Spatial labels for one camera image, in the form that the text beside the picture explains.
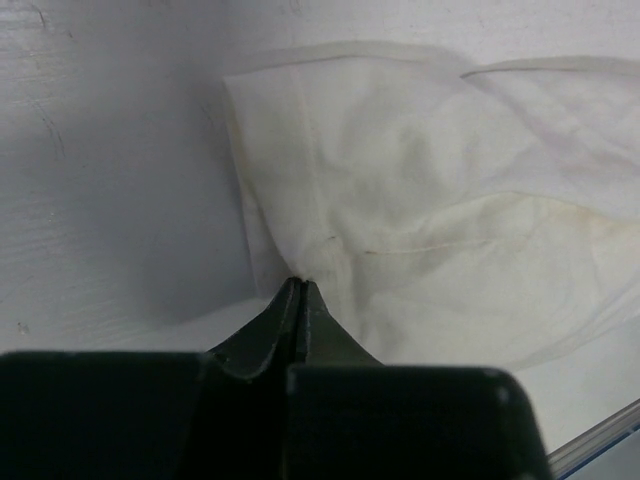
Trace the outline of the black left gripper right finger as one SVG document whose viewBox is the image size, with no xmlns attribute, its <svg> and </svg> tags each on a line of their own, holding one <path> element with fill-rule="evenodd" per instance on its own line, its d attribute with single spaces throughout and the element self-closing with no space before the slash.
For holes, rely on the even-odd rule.
<svg viewBox="0 0 640 480">
<path fill-rule="evenodd" d="M 318 286 L 303 282 L 296 323 L 295 362 L 311 366 L 381 366 L 330 314 Z"/>
</svg>

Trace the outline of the white t shirt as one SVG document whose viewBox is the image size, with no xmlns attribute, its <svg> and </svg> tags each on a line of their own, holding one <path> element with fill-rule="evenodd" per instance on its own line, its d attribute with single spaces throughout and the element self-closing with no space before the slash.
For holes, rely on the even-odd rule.
<svg viewBox="0 0 640 480">
<path fill-rule="evenodd" d="M 639 65 L 287 52 L 223 81 L 257 289 L 387 363 L 521 369 L 639 316 Z"/>
</svg>

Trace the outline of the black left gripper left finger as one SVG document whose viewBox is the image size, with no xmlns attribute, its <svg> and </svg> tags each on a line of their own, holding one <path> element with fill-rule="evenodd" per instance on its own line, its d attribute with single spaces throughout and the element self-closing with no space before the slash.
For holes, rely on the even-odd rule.
<svg viewBox="0 0 640 480">
<path fill-rule="evenodd" d="M 267 307 L 254 319 L 208 351 L 227 376 L 251 382 L 273 364 L 288 363 L 296 336 L 300 280 L 287 279 Z"/>
</svg>

